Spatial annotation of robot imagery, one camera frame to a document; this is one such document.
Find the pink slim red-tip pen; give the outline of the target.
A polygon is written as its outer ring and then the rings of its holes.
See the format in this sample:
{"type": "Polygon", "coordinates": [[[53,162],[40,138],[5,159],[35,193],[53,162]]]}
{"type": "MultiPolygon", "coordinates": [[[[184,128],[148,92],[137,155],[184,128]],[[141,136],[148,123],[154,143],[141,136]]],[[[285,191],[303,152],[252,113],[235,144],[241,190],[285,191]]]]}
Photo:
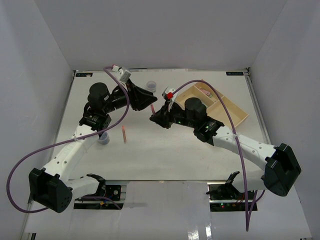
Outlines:
{"type": "Polygon", "coordinates": [[[150,105],[150,108],[151,108],[152,115],[154,116],[154,115],[156,114],[156,111],[155,111],[154,105],[153,105],[153,104],[151,104],[151,105],[150,105]]]}

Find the beige slim orange-tip pen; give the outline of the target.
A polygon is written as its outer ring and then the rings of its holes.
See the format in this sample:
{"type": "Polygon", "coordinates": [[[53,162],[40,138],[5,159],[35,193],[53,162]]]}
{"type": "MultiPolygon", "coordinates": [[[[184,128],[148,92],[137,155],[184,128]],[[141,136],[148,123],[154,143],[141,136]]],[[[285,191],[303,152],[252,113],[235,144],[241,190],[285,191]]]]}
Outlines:
{"type": "Polygon", "coordinates": [[[127,143],[127,135],[126,135],[125,126],[122,125],[121,129],[122,129],[123,142],[126,144],[127,143]]]}

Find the pink chunky highlighter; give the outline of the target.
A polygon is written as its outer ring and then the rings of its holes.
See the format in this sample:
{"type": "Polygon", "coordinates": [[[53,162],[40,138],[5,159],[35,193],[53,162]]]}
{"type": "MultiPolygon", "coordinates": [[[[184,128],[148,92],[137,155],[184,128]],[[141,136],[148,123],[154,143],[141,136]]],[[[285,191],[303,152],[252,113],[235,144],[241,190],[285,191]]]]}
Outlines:
{"type": "Polygon", "coordinates": [[[212,97],[212,94],[211,94],[209,91],[207,91],[206,89],[201,88],[200,90],[201,90],[201,92],[204,93],[207,97],[209,97],[209,98],[212,97]]]}

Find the clear jar blue beads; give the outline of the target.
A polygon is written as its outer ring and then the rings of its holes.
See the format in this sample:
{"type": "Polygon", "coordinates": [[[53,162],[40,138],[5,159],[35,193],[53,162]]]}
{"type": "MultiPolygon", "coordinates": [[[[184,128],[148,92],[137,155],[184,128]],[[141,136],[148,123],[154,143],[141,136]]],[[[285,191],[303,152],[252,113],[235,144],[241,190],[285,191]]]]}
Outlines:
{"type": "Polygon", "coordinates": [[[101,145],[107,145],[110,142],[110,136],[107,131],[105,131],[97,140],[101,145]]]}

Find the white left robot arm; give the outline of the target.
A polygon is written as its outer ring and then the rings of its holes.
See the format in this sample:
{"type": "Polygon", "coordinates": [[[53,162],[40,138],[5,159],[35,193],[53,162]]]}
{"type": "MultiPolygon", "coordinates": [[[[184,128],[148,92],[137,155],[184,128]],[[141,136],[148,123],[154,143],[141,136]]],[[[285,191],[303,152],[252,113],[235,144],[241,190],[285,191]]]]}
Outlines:
{"type": "Polygon", "coordinates": [[[156,101],[157,97],[152,92],[136,86],[131,80],[124,87],[117,85],[113,91],[109,91],[105,83],[94,83],[89,89],[74,139],[42,169],[34,168],[29,173],[32,200],[61,213],[73,198],[103,198],[106,193],[103,177],[89,173],[79,179],[70,179],[72,171],[86,151],[102,136],[102,130],[108,128],[111,112],[126,106],[141,111],[156,101]]]}

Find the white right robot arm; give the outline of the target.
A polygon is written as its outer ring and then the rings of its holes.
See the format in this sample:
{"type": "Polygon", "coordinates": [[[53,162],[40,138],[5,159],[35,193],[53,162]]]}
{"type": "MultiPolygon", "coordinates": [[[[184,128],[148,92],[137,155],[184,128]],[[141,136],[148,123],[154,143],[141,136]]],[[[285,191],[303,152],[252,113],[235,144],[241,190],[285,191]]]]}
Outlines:
{"type": "Polygon", "coordinates": [[[172,124],[192,128],[201,142],[229,150],[254,163],[262,173],[247,184],[250,191],[267,189],[285,197],[302,172],[289,145],[274,146],[236,135],[228,126],[208,116],[205,105],[197,97],[188,98],[184,108],[166,102],[149,119],[165,129],[172,124]]]}

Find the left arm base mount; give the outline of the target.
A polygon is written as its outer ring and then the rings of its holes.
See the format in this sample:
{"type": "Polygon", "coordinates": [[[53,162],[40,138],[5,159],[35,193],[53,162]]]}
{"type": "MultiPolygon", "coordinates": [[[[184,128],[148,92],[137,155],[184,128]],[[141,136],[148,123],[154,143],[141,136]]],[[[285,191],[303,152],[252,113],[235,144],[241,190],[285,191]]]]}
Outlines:
{"type": "Polygon", "coordinates": [[[74,201],[75,210],[121,210],[126,199],[128,182],[107,181],[98,196],[78,198],[74,201]]]}

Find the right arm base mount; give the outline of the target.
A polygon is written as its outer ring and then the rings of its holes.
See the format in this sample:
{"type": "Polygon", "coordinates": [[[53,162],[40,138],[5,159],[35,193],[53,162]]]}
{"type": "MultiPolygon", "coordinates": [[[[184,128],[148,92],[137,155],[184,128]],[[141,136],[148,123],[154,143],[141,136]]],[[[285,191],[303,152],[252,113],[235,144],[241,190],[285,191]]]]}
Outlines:
{"type": "Polygon", "coordinates": [[[208,183],[206,195],[209,198],[211,213],[244,212],[245,194],[233,186],[233,181],[239,171],[230,174],[223,183],[208,183]]]}

